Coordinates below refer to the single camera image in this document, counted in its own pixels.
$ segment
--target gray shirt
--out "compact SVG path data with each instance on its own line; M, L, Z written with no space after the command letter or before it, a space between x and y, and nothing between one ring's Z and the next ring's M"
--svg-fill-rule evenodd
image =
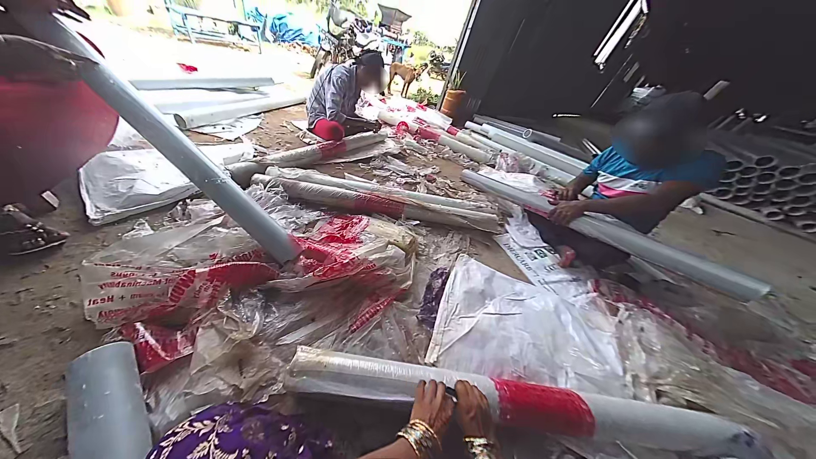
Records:
M314 80L314 87L306 99L308 126L314 127L318 119L343 123L346 117L357 115L354 110L360 99L357 85L357 66L351 62L332 65L324 69Z

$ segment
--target man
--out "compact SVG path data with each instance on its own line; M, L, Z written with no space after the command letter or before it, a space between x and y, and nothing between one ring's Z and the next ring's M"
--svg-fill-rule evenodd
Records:
M332 65L321 72L306 100L308 127L323 140L341 140L365 131L378 131L379 123L355 113L360 90L378 94L383 90L382 55L365 50L351 62Z
M680 203L715 188L725 158L704 149L703 102L695 92L670 94L621 120L612 146L560 191L549 221L531 219L542 237L572 247L590 265L606 267L628 255L565 225L585 212L597 212L648 234ZM593 183L592 199L579 200Z

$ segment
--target orange pot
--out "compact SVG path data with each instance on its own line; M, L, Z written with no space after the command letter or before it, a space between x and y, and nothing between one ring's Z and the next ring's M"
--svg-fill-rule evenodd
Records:
M466 91L449 89L445 93L445 99L442 101L442 113L445 116L453 118L459 110L459 106L462 104L465 94L467 94Z

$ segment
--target blue t-shirt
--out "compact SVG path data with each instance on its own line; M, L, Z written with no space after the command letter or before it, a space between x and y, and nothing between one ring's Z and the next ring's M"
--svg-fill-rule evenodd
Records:
M651 193L666 181L688 181L702 189L716 188L724 168L725 157L715 151L704 150L686 163L661 169L643 169L630 163L614 147L609 147L593 159L583 173L598 176L592 198L608 199ZM659 215L638 212L620 220L642 233L649 233L666 215L664 212Z

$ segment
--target woman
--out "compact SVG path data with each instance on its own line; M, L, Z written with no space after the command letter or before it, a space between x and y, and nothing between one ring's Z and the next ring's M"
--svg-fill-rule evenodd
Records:
M360 459L429 459L441 452L440 439L456 421L473 459L499 459L490 406L485 395L466 381L456 382L456 404L445 385L420 381L410 421L397 439ZM146 459L235 457L236 459L298 459L332 457L333 444L323 430L259 405L224 404L208 408L162 437Z
M365 50L355 60L321 72L306 99L309 131L323 140L378 131L379 123L361 118L354 110L360 90L372 94L383 90L384 66L379 52Z
M0 0L0 255L61 245L68 233L23 213L113 137L117 113L80 78L93 62L26 36L16 12L71 11L70 0Z

